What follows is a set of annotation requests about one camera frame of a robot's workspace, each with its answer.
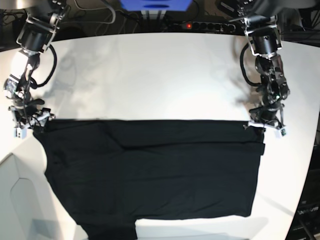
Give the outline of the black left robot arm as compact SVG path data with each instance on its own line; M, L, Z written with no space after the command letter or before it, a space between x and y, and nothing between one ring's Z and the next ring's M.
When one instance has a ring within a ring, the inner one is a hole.
M268 13L261 0L240 0L237 4L236 22L243 24L247 43L240 52L240 68L245 82L259 94L259 102L249 110L249 127L273 130L279 137L287 134L284 124L284 100L290 89L278 50L282 48L276 13ZM247 49L255 56L255 69L260 82L249 80L244 55Z

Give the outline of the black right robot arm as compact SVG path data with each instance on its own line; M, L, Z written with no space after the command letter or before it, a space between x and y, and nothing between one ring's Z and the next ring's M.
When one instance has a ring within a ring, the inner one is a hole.
M16 138L24 138L28 129L42 128L48 119L55 116L44 105L44 100L33 98L30 90L44 87L57 67L57 54L51 45L59 25L69 6L65 0L2 0L1 9L25 10L26 20L18 37L21 49L14 55L8 78L4 82L4 96L11 100L8 110L14 122ZM40 55L51 50L53 66L46 80L38 84L32 77L40 65Z

